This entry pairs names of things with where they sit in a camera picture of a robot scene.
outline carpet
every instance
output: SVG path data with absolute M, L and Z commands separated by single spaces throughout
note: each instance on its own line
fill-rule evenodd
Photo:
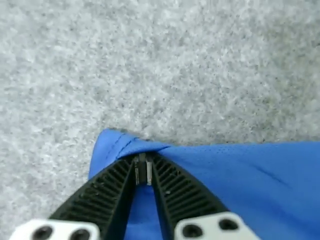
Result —
M 0 239 L 86 181 L 105 128 L 320 140 L 319 26 L 315 0 L 1 1 Z

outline screw hole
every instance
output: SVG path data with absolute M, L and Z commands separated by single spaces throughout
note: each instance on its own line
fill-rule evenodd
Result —
M 89 240 L 90 233 L 85 229 L 79 229 L 72 233 L 70 240 Z
M 203 235 L 203 231 L 197 225 L 188 224 L 182 229 L 182 234 L 185 238 L 198 238 Z
M 42 226 L 34 232 L 32 236 L 32 240 L 47 240 L 50 238 L 52 232 L 53 232 L 52 227 Z
M 238 224 L 230 219 L 222 219 L 219 221 L 219 227 L 225 231 L 233 231 L 239 228 Z

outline ribbed gripper pad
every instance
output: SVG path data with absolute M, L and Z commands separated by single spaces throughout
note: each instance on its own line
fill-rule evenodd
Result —
M 130 158 L 122 158 L 83 185 L 50 219 L 91 222 L 96 224 L 100 234 L 105 236 L 114 232 L 110 229 L 114 228 L 116 216 L 124 221 L 119 222 L 116 229 L 120 230 L 124 225 L 125 230 L 131 207 L 131 204 L 126 202 L 132 202 L 135 187 L 133 162 Z M 118 234 L 113 233 L 112 236 L 121 239 Z
M 152 185 L 158 213 L 163 212 L 162 232 L 173 239 L 180 220 L 226 212 L 228 209 L 201 182 L 161 155 L 153 157 Z

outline blue fabric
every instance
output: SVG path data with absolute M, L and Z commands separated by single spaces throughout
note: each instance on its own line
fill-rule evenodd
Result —
M 123 156 L 157 151 L 204 185 L 263 240 L 320 239 L 320 142 L 173 146 L 104 130 L 89 178 Z M 153 190 L 138 190 L 126 240 L 162 240 Z

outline stitching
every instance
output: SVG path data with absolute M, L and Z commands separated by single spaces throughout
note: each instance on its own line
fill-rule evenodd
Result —
M 120 151 L 118 152 L 118 154 L 115 157 L 115 160 L 118 159 L 119 155 L 121 154 L 121 152 L 129 145 L 131 144 L 133 141 L 135 141 L 136 139 L 138 139 L 138 137 L 134 137 L 133 139 L 131 139 L 123 148 L 120 149 Z
M 121 134 L 121 135 L 119 136 L 119 138 L 118 138 L 118 139 L 114 142 L 114 144 L 111 146 L 110 150 L 109 150 L 108 153 L 106 154 L 106 157 L 105 157 L 106 160 L 107 160 L 110 152 L 115 148 L 116 144 L 120 141 L 120 139 L 121 139 L 124 135 L 125 135 L 125 133 Z

